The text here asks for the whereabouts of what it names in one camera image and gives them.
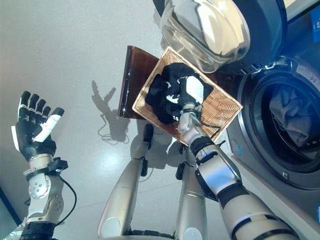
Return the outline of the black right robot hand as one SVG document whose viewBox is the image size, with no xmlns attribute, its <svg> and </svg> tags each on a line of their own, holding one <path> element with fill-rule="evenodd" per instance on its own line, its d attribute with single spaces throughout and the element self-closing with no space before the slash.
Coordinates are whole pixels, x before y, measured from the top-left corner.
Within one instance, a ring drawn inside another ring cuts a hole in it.
<svg viewBox="0 0 320 240">
<path fill-rule="evenodd" d="M 204 101 L 204 85 L 195 76 L 180 77 L 175 84 L 166 82 L 167 89 L 164 92 L 165 99 L 173 104 L 169 115 L 174 121 L 179 121 L 181 114 L 187 110 L 195 111 L 199 118 Z"/>
</svg>

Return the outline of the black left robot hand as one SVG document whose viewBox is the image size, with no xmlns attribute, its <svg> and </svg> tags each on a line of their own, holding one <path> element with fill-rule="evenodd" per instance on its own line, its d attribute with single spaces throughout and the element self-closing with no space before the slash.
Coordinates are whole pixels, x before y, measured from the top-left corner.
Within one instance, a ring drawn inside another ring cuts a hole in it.
<svg viewBox="0 0 320 240">
<path fill-rule="evenodd" d="M 51 110 L 37 94 L 27 90 L 22 93 L 17 108 L 17 123 L 11 126 L 11 133 L 16 150 L 26 161 L 41 154 L 55 155 L 57 147 L 51 133 L 64 112 L 60 107 Z"/>
</svg>

